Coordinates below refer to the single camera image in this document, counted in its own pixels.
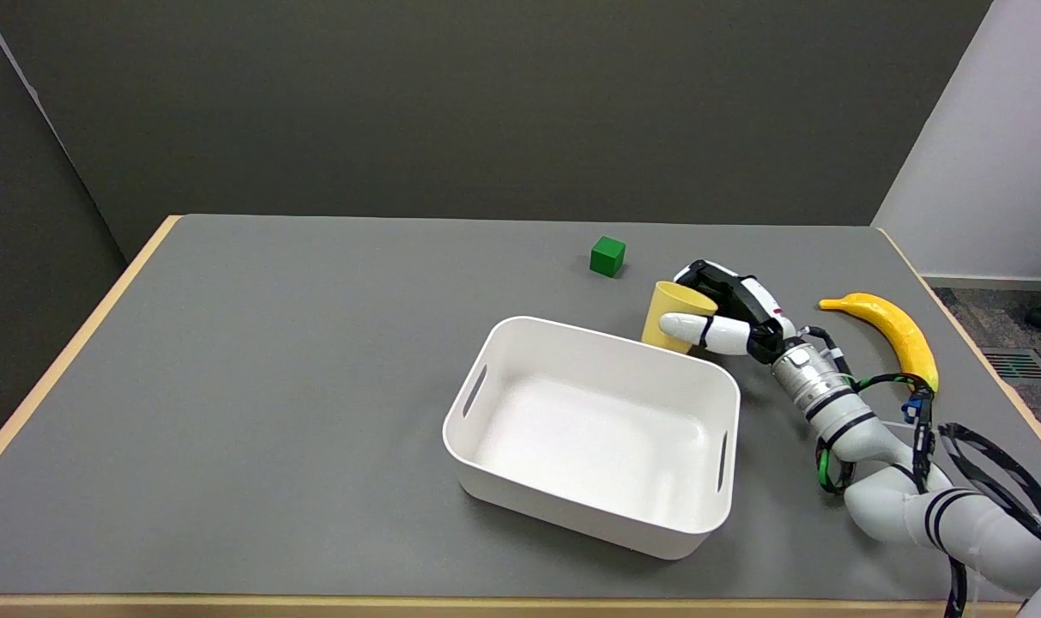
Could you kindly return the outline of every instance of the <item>green block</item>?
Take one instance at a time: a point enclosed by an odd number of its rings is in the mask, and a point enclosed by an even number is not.
[[[624,265],[624,254],[626,253],[626,243],[619,242],[615,238],[608,238],[608,236],[600,236],[599,241],[592,246],[589,271],[600,273],[604,277],[615,277],[615,273],[618,273],[618,269]]]

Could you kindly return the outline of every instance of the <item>baseboard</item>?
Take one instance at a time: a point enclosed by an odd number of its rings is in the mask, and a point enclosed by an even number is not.
[[[1041,292],[1041,279],[1016,277],[959,277],[959,275],[922,274],[921,277],[933,287],[1019,289],[1026,292]]]

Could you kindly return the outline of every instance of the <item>yellow banana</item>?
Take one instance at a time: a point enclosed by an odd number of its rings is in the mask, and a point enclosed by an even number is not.
[[[897,305],[885,298],[858,291],[845,298],[822,299],[818,302],[818,308],[844,311],[849,316],[868,321],[890,341],[902,371],[920,376],[932,390],[940,389],[940,371],[936,370],[936,358],[932,355],[929,341],[924,339],[924,333]]]

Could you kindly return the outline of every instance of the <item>yellow cup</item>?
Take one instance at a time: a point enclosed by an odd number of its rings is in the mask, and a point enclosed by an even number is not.
[[[657,282],[654,294],[650,297],[650,311],[646,312],[646,325],[642,328],[642,343],[657,345],[682,355],[691,349],[688,341],[681,341],[668,336],[658,327],[657,321],[665,313],[691,313],[693,316],[713,316],[719,307],[710,298],[705,297],[689,287],[675,282]]]

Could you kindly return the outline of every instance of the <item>gray table surface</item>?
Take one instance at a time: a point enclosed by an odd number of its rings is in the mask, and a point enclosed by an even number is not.
[[[627,243],[618,278],[587,269],[602,234]],[[896,302],[936,352],[937,419],[1041,481],[1041,442],[872,228],[189,215],[2,454],[0,594],[944,598],[943,556],[874,542],[821,493],[806,423],[744,359],[721,360],[743,390],[735,504],[688,559],[462,492],[440,429],[489,329],[635,339],[653,283],[695,258],[759,275],[861,376],[896,369],[887,341],[815,302]],[[868,398],[899,417],[899,392]]]

